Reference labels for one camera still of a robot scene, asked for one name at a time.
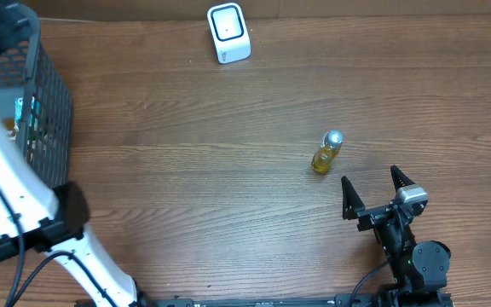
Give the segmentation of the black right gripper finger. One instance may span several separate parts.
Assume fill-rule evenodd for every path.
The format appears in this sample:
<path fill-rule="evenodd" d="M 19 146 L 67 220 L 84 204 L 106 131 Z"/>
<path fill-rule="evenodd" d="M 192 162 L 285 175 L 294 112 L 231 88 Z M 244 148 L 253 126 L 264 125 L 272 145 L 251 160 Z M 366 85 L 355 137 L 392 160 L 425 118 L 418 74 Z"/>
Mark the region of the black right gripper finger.
<path fill-rule="evenodd" d="M 407 177 L 396 165 L 390 167 L 390 174 L 395 191 L 406 186 L 414 185 L 414 181 Z"/>
<path fill-rule="evenodd" d="M 346 176 L 341 178 L 341 185 L 343 190 L 343 219 L 357 219 L 358 213 L 365 209 L 365 205 Z"/>

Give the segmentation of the yellow oil bottle silver cap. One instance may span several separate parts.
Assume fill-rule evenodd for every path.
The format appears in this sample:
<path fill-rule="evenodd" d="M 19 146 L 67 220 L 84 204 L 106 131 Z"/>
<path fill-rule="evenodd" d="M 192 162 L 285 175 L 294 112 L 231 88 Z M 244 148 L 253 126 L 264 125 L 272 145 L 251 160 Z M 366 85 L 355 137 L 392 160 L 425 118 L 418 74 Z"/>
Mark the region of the yellow oil bottle silver cap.
<path fill-rule="evenodd" d="M 320 174 L 329 172 L 333 160 L 337 157 L 344 143 L 340 130 L 330 130 L 322 138 L 321 144 L 313 156 L 311 167 Z"/>

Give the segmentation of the teal Kleenex tissue pack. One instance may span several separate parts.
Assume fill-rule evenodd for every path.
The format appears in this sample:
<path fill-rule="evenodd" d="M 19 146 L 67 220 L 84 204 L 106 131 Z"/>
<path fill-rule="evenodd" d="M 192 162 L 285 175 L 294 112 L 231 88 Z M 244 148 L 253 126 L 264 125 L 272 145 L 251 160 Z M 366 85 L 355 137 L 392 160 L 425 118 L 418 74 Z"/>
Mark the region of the teal Kleenex tissue pack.
<path fill-rule="evenodd" d="M 16 98 L 14 101 L 14 127 L 16 130 L 19 130 L 19 121 L 21 120 L 21 114 L 23 110 L 23 102 L 24 98 Z M 30 113 L 30 120 L 33 121 L 33 111 L 35 110 L 35 98 L 32 98 L 31 102 L 31 113 Z"/>

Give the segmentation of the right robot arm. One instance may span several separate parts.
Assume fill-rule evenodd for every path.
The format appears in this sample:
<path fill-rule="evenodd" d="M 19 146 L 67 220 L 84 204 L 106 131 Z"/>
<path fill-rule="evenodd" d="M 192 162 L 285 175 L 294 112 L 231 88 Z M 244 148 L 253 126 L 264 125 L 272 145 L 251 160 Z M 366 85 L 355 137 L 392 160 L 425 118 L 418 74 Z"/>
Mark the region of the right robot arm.
<path fill-rule="evenodd" d="M 341 178 L 343 219 L 356 220 L 360 231 L 372 230 L 386 260 L 367 273 L 350 294 L 335 296 L 337 306 L 452 306 L 448 284 L 451 251 L 440 241 L 417 242 L 410 228 L 423 213 L 428 194 L 397 166 L 390 167 L 396 191 L 387 204 L 367 209 L 347 177 Z M 390 267 L 392 284 L 375 293 L 360 294 L 362 286 L 384 267 Z"/>

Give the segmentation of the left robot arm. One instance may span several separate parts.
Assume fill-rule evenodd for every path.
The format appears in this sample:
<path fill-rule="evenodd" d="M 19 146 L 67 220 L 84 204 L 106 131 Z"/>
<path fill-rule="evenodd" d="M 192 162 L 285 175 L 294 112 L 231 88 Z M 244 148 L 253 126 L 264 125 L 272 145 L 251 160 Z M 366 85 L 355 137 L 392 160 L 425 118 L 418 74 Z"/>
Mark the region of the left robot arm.
<path fill-rule="evenodd" d="M 91 306 L 149 306 L 98 240 L 68 178 L 72 97 L 40 34 L 32 9 L 0 1 L 0 262 L 34 250 L 63 267 Z"/>

